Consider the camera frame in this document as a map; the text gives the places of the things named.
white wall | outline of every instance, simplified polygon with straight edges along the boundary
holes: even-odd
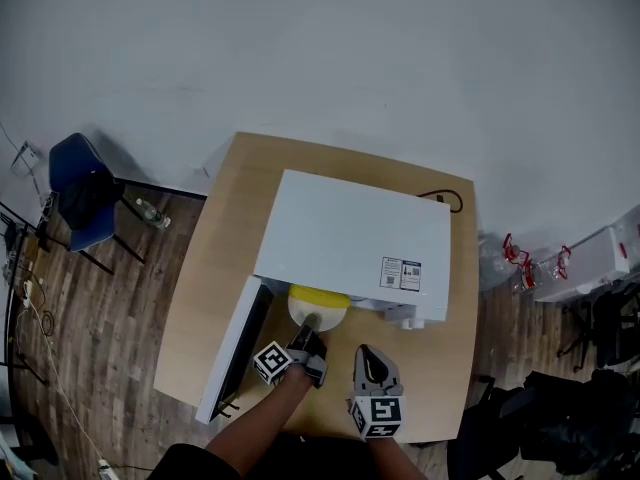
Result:
[[[639,51],[640,0],[0,0],[0,119],[200,192],[236,130],[367,151],[557,245],[640,202]]]

wooden floor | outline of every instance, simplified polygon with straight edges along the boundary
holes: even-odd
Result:
[[[203,206],[202,201],[158,192],[131,190],[171,216],[167,230],[157,230],[118,209],[120,236],[145,259],[143,266],[113,241],[92,251],[114,277],[77,254],[53,246],[40,252],[35,271],[44,278],[47,303],[55,317],[50,342],[64,389],[88,434],[113,464],[152,468],[173,443],[204,445],[215,429],[194,420],[195,409],[153,389],[153,378],[171,296]],[[68,239],[60,219],[52,219],[50,234]],[[576,354],[556,359],[556,351],[574,337],[569,316],[554,305],[512,297],[507,287],[481,297],[474,374],[497,378],[497,386],[512,388],[532,371],[587,380],[594,366],[590,354],[583,372],[574,374]],[[21,318],[20,346],[38,371],[51,381],[46,388],[32,376],[16,371],[18,398],[40,418],[61,458],[58,468],[42,461],[34,467],[44,478],[97,478],[97,456],[79,432],[47,359],[44,338],[31,313]],[[468,404],[480,396],[472,382]],[[446,444],[407,453],[431,480],[446,479]],[[557,479],[552,464],[516,459],[501,472],[508,480]],[[148,473],[120,470],[121,478],[141,479]]]

human arm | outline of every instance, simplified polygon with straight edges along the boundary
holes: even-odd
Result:
[[[244,477],[269,449],[311,385],[301,366],[290,366],[264,400],[226,427],[205,449]]]
[[[426,480],[395,439],[368,439],[367,444],[382,480]]]

wooden table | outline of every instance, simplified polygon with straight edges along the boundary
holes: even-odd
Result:
[[[418,194],[449,188],[464,200],[451,216],[451,280],[447,321],[402,331],[381,314],[350,309],[323,334],[329,373],[287,424],[308,434],[355,436],[345,399],[353,389],[358,345],[380,348],[398,365],[408,417],[399,440],[455,438],[464,409],[475,342],[478,254],[473,183],[397,162],[309,142],[238,133],[222,164],[191,239],[167,318],[154,387],[198,406],[209,372],[247,276],[253,273],[283,170],[320,174]],[[455,199],[447,199],[452,207]],[[286,344],[297,326],[283,301],[275,302],[257,347],[273,339]],[[250,409],[270,388],[249,372],[235,404]]]

blue chair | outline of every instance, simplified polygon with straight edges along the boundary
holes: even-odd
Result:
[[[87,177],[92,172],[104,172],[111,177],[113,183],[116,183],[111,171],[100,159],[100,155],[98,155],[93,145],[80,133],[74,133],[56,144],[49,153],[49,184],[53,192],[62,192],[71,183]],[[120,201],[138,219],[142,220],[140,215],[124,198],[121,198]],[[87,226],[81,230],[72,230],[69,250],[79,252],[91,263],[113,275],[113,271],[110,268],[104,266],[85,251],[88,247],[110,238],[113,238],[118,245],[144,265],[144,259],[116,235],[115,204],[108,204],[99,208],[95,217]]]

